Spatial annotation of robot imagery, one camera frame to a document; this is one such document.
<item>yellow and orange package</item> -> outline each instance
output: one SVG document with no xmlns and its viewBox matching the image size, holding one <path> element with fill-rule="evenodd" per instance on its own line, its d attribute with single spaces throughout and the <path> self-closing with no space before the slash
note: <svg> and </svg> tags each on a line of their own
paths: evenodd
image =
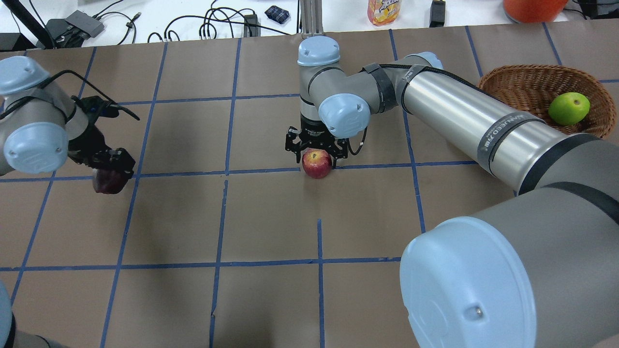
<svg viewBox="0 0 619 348">
<path fill-rule="evenodd" d="M 374 25 L 385 25 L 400 14 L 401 0 L 368 0 L 368 19 Z"/>
</svg>

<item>white floor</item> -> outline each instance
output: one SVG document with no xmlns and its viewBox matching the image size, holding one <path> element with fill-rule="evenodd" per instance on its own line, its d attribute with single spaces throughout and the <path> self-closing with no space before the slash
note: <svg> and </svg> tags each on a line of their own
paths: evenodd
<svg viewBox="0 0 619 348">
<path fill-rule="evenodd" d="M 31 10 L 27 0 L 21 0 L 24 6 Z M 114 0 L 32 0 L 37 11 L 47 21 L 51 18 L 66 18 L 75 10 L 80 10 L 88 15 L 94 15 Z M 447 0 L 446 3 L 446 26 L 457 25 L 485 25 L 485 24 L 508 24 L 511 23 L 505 16 L 502 0 Z M 211 0 L 124 0 L 114 5 L 107 11 L 119 11 L 129 17 L 137 12 L 142 12 L 136 21 L 136 43 L 147 41 L 152 32 L 163 33 L 167 24 L 181 15 L 204 15 L 210 8 Z M 375 27 L 370 24 L 366 15 L 367 0 L 322 0 L 322 21 L 326 32 L 346 32 L 365 30 L 384 30 L 388 28 L 422 28 L 427 27 L 430 18 L 431 0 L 402 0 L 402 10 L 399 18 L 392 24 L 383 27 Z M 277 5 L 290 12 L 290 20 L 283 25 L 278 24 L 266 17 L 264 11 Z M 214 7 L 232 7 L 234 9 L 251 8 L 259 16 L 259 22 L 265 27 L 295 33 L 297 20 L 297 0 L 217 0 Z M 568 4 L 568 8 L 577 9 L 578 5 Z M 563 12 L 557 17 L 557 21 L 581 20 L 582 17 L 575 12 Z M 96 38 L 88 39 L 84 46 L 115 45 L 125 34 L 127 19 L 120 15 L 108 15 L 103 18 L 105 30 Z M 180 36 L 181 40 L 198 40 L 198 27 L 202 24 L 201 19 L 180 19 L 170 28 Z M 215 24 L 219 38 L 231 37 L 230 27 L 227 24 Z M 23 26 L 21 30 L 31 41 L 35 37 Z M 241 36 L 243 26 L 233 25 L 234 36 Z M 11 18 L 6 6 L 0 4 L 0 32 L 16 32 L 17 27 Z M 280 35 L 262 29 L 262 36 Z M 130 43 L 132 33 L 129 34 L 126 43 Z"/>
</svg>

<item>fruit basket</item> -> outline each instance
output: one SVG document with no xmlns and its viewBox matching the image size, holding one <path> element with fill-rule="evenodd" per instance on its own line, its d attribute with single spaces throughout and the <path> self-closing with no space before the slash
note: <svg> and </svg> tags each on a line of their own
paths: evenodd
<svg viewBox="0 0 619 348">
<path fill-rule="evenodd" d="M 604 86 L 586 72 L 558 65 L 509 65 L 498 67 L 482 77 L 479 88 L 501 102 L 543 119 L 565 133 L 589 133 L 607 137 L 617 123 L 615 103 Z M 572 126 L 556 124 L 548 115 L 550 103 L 567 92 L 585 95 L 591 109 Z"/>
</svg>

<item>black pole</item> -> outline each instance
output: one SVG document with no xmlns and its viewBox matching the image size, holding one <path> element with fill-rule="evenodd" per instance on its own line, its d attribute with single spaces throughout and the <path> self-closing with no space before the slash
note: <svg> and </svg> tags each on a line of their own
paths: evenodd
<svg viewBox="0 0 619 348">
<path fill-rule="evenodd" d="M 39 22 L 32 17 L 30 12 L 26 10 L 24 5 L 19 0 L 2 0 L 11 12 L 30 30 L 45 48 L 54 48 L 49 34 Z"/>
</svg>

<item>brown table surface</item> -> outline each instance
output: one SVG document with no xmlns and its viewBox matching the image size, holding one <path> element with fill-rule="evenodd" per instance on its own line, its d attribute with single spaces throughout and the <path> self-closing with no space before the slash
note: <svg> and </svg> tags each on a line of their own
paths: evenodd
<svg viewBox="0 0 619 348">
<path fill-rule="evenodd" d="M 421 51 L 473 83 L 506 64 L 563 64 L 619 102 L 617 33 L 619 20 L 588 20 L 328 35 L 349 74 Z M 284 151 L 299 123 L 299 42 L 27 53 L 85 74 L 142 121 L 97 123 L 139 159 L 118 195 L 94 193 L 91 170 L 70 160 L 0 178 L 0 279 L 19 329 L 85 348 L 417 346 L 400 297 L 404 247 L 513 192 L 400 109 L 372 117 L 359 156 L 306 177 Z"/>
</svg>

